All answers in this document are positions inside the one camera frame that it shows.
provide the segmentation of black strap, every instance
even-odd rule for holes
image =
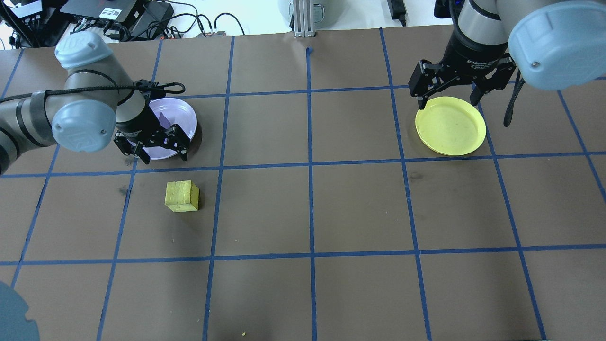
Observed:
[[[505,111],[505,118],[503,119],[503,125],[508,127],[511,124],[511,119],[513,118],[513,106],[516,102],[516,98],[520,94],[520,90],[522,90],[522,86],[524,86],[526,81],[522,77],[522,73],[518,70],[518,75],[516,76],[516,83],[513,86],[513,92],[511,93],[511,99],[509,100],[509,105],[507,106],[507,110]]]
[[[35,144],[36,146],[47,147],[46,145],[36,141],[36,139],[30,134],[29,130],[27,130],[25,122],[23,122],[23,102],[25,102],[25,98],[23,100],[20,100],[19,104],[17,104],[17,123],[19,123],[19,128],[21,128],[21,132],[23,133],[23,135],[25,135],[25,137],[27,137],[28,140],[30,140],[31,143]]]
[[[20,157],[21,150],[19,150],[19,143],[17,143],[17,140],[15,139],[15,137],[2,127],[0,127],[0,132],[3,132],[4,135],[8,136],[8,138],[13,142],[13,144],[15,145],[15,149],[17,150],[17,157]]]

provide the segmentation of metal stand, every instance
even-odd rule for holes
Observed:
[[[295,37],[316,36],[312,0],[293,0],[293,21]]]

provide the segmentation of wire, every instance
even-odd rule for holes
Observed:
[[[170,94],[179,94],[179,93],[185,92],[185,86],[183,85],[183,83],[179,83],[179,82],[166,83],[161,86],[158,83],[154,83],[154,85],[155,86],[151,86],[151,87],[136,86],[136,85],[132,85],[132,86],[90,86],[90,87],[78,87],[75,89],[65,89],[65,90],[48,90],[48,91],[46,91],[45,94],[47,96],[68,95],[70,93],[101,91],[101,90],[139,90],[139,91],[155,91],[156,90],[156,91],[163,91],[165,93],[170,93]],[[181,89],[180,90],[166,90],[167,87],[171,87],[171,86],[179,86],[179,87],[181,87]],[[24,93],[22,95],[5,97],[0,100],[0,103],[14,101],[14,100],[20,100],[21,98],[28,98],[28,97],[31,97],[32,95],[33,95],[32,93]]]
[[[508,127],[511,124],[511,119],[513,118],[513,105],[516,102],[516,98],[520,94],[520,90],[522,90],[522,86],[526,83],[526,81],[522,77],[522,73],[518,70],[518,75],[516,76],[516,83],[513,86],[513,92],[511,93],[511,99],[509,100],[509,105],[507,106],[507,110],[505,111],[505,118],[503,118],[503,126]]]
[[[246,35],[246,33],[244,33],[244,29],[242,28],[242,24],[240,24],[240,20],[238,20],[235,15],[233,15],[231,13],[227,13],[227,12],[221,13],[220,15],[218,15],[215,18],[215,30],[217,29],[217,19],[219,19],[222,15],[229,15],[232,18],[234,18],[236,20],[236,22],[238,23],[238,26],[240,26],[240,30],[242,30],[242,35]]]
[[[147,36],[149,37],[150,30],[153,30],[153,29],[158,28],[158,27],[162,28],[162,25],[166,26],[166,24],[165,24],[166,22],[169,22],[172,19],[178,18],[180,16],[193,16],[193,17],[195,17],[195,21],[191,24],[191,26],[187,30],[185,30],[185,31],[179,31],[180,33],[187,33],[187,32],[189,32],[196,23],[198,23],[198,25],[200,25],[200,26],[202,25],[202,22],[200,22],[199,17],[197,17],[196,15],[193,15],[191,13],[181,13],[181,14],[172,16],[171,18],[167,18],[167,19],[158,21],[158,22],[156,22],[156,24],[154,24],[154,22],[151,22],[150,26],[147,27],[146,30],[144,30],[143,32],[139,33],[136,36],[131,37],[128,41],[133,41],[134,39],[136,39],[136,38],[138,38],[138,37],[140,37],[140,36],[142,36],[144,34],[147,34]]]
[[[22,37],[30,47],[40,47],[40,43],[36,39],[36,36],[31,32],[33,39],[30,39],[30,32],[28,27],[19,21],[19,18],[13,13],[9,6],[3,1],[0,1],[0,17],[4,18],[7,23],[15,30],[18,36]]]

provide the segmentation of black cable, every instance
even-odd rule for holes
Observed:
[[[53,96],[53,95],[68,95],[70,93],[80,93],[80,92],[89,92],[89,91],[101,91],[101,90],[139,90],[139,91],[163,91],[165,93],[170,93],[170,94],[179,94],[179,93],[184,93],[185,92],[185,86],[183,85],[183,83],[179,83],[179,82],[172,82],[172,83],[166,83],[163,85],[159,85],[157,83],[155,83],[156,86],[152,86],[152,87],[147,87],[147,86],[89,86],[89,87],[78,87],[75,89],[65,89],[65,90],[48,90],[46,91],[46,95],[47,96]],[[166,90],[167,87],[171,87],[171,86],[179,86],[181,87],[181,90]],[[14,100],[20,100],[22,98],[28,98],[31,97],[33,94],[32,93],[24,93],[22,95],[15,95],[15,96],[10,96],[10,97],[5,97],[3,99],[0,100],[0,103],[4,103],[4,102],[8,102],[8,101],[14,101]]]
[[[244,29],[242,28],[242,24],[240,24],[240,20],[238,20],[235,15],[233,15],[231,13],[227,13],[227,12],[223,12],[215,18],[215,29],[217,29],[217,19],[219,19],[222,15],[229,15],[232,18],[234,18],[236,20],[236,22],[238,23],[238,26],[240,26],[240,30],[242,30],[242,35],[246,35],[246,33],[244,33]]]
[[[187,4],[187,3],[185,3],[185,2],[178,2],[178,1],[172,1],[172,0],[152,0],[152,1],[156,1],[156,2],[167,2],[167,3],[169,3],[169,4],[187,5],[187,6],[189,6],[189,7],[192,7],[192,8],[193,8],[193,9],[196,11],[196,17],[200,17],[200,16],[202,16],[202,17],[206,18],[206,21],[208,21],[208,28],[209,28],[209,29],[212,29],[212,28],[213,28],[213,26],[210,24],[210,19],[209,19],[207,16],[203,15],[203,14],[199,14],[199,13],[198,13],[198,8],[197,8],[196,6],[194,6],[194,5],[192,5],[192,4]],[[202,33],[202,35],[206,36],[206,35],[204,34],[204,28],[203,28],[203,26],[202,26],[202,23],[201,23],[201,22],[198,22],[198,26],[199,26],[199,28],[200,28],[200,32]]]
[[[206,21],[208,21],[208,28],[209,28],[209,29],[212,29],[212,28],[213,28],[213,26],[210,24],[210,19],[208,18],[208,16],[205,16],[205,15],[203,15],[203,14],[198,14],[198,16],[199,16],[199,17],[201,16],[201,17],[203,17],[204,19],[206,19]]]
[[[522,73],[518,70],[518,75],[516,76],[516,83],[513,86],[513,92],[511,93],[511,99],[509,100],[509,105],[507,106],[507,110],[505,111],[505,118],[503,118],[503,126],[508,127],[511,124],[511,119],[513,118],[513,105],[516,102],[516,98],[520,94],[520,90],[522,90],[522,86],[524,86],[526,81],[522,77]]]
[[[191,13],[181,13],[181,14],[178,14],[178,15],[172,16],[171,18],[167,18],[167,19],[161,20],[161,21],[157,22],[156,24],[154,24],[153,22],[151,22],[151,23],[150,23],[150,26],[149,26],[149,27],[147,27],[147,29],[146,29],[146,30],[144,30],[143,32],[139,33],[139,34],[138,34],[138,35],[136,35],[136,36],[133,36],[133,37],[132,37],[131,39],[129,39],[128,41],[133,41],[133,39],[136,39],[136,38],[138,38],[138,37],[140,37],[140,36],[142,36],[142,35],[144,35],[144,34],[148,34],[150,30],[153,30],[153,29],[155,29],[155,28],[157,28],[157,27],[160,27],[160,28],[161,28],[162,24],[165,24],[166,22],[169,22],[169,21],[171,21],[172,19],[178,18],[178,17],[180,17],[180,16],[193,16],[193,17],[195,17],[195,18],[196,18],[196,21],[194,21],[194,22],[191,24],[191,26],[190,26],[190,27],[189,27],[187,30],[185,30],[185,31],[180,31],[181,33],[187,33],[187,32],[189,32],[189,31],[190,31],[190,30],[193,28],[193,26],[194,26],[196,23],[198,23],[199,25],[202,25],[202,23],[200,22],[200,19],[199,19],[199,18],[198,18],[196,15],[193,15],[193,14],[191,14]]]
[[[19,18],[13,13],[9,6],[7,6],[3,1],[0,1],[0,17],[2,17],[6,22],[17,32],[17,35],[22,37],[25,42],[28,43],[30,47],[39,47],[39,43],[37,40],[30,40],[30,34],[33,35],[33,32],[28,32],[27,26],[20,21]]]

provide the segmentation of grid square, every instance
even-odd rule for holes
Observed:
[[[183,83],[183,95],[225,93],[230,49],[231,37],[165,40],[156,81]]]
[[[201,340],[208,262],[118,264],[102,340]]]
[[[307,45],[305,39],[293,39],[292,32],[237,36],[233,49],[231,92],[305,89]]]
[[[307,42],[314,49],[312,89],[389,85],[379,30],[320,31],[317,36]]]
[[[400,158],[389,90],[314,93],[313,161]]]
[[[175,155],[164,160],[152,160],[150,164],[139,162],[138,169],[219,166],[225,98],[195,98],[184,101],[191,105],[198,119],[198,129],[191,140],[187,161],[183,162]]]
[[[606,243],[606,205],[585,157],[499,164],[522,245]]]
[[[51,178],[25,259],[112,258],[129,179]]]
[[[225,164],[307,162],[307,96],[230,99]]]
[[[309,258],[216,261],[209,340],[311,340]]]
[[[452,25],[383,29],[393,84],[408,84],[421,59],[429,60],[433,64],[439,63],[452,32]]]
[[[94,340],[111,265],[26,265],[15,290],[41,340]]]
[[[581,152],[570,120],[555,91],[525,86],[516,100],[511,126],[503,117],[513,84],[482,98],[484,118],[499,155]]]
[[[5,174],[46,174],[55,155],[56,146],[32,149],[21,155]]]
[[[120,44],[107,44],[114,52],[120,65],[133,81],[151,80],[156,64],[160,41],[131,41]]]
[[[13,281],[16,268],[16,266],[0,266],[0,282],[10,286],[10,283]]]
[[[4,91],[6,87],[6,83],[10,78],[10,74],[13,72],[15,67],[15,63],[19,58],[20,50],[5,50],[2,51],[2,64],[3,67],[0,68],[0,95]]]
[[[44,181],[44,178],[0,179],[3,201],[0,205],[0,261],[21,258]]]
[[[54,50],[54,47],[25,49],[6,95],[63,89],[67,71],[55,58]]]
[[[525,252],[545,332],[553,340],[606,336],[606,250]]]
[[[421,249],[516,246],[492,160],[406,167]]]
[[[570,115],[583,138],[585,147],[590,152],[606,150],[602,110],[606,107],[606,97],[595,95],[604,92],[606,92],[605,81],[593,81],[562,91]]]
[[[606,155],[592,155],[591,160],[602,181],[602,186],[606,186]]]
[[[415,125],[415,118],[419,111],[419,105],[417,104],[416,99],[410,96],[410,91],[408,89],[395,89],[394,92],[396,95],[396,107],[398,110],[398,122],[400,124],[400,135],[402,137],[404,156],[406,158],[443,157],[444,155],[429,149],[419,138]],[[432,98],[450,96],[460,98],[469,103],[470,94],[470,86],[452,86]],[[490,155],[488,139],[485,138],[478,149],[466,156],[472,157],[478,155]]]
[[[94,153],[74,152],[60,147],[53,173],[130,171],[133,161],[132,156],[122,154],[113,142]]]
[[[223,172],[217,255],[309,250],[307,167]]]
[[[313,168],[316,252],[410,250],[401,163]]]
[[[422,255],[435,341],[538,340],[517,252]]]
[[[316,258],[318,340],[425,340],[415,257]]]
[[[137,174],[128,204],[120,258],[210,255],[217,192],[215,170]],[[164,206],[166,184],[191,180],[200,188],[200,210],[174,213]]]

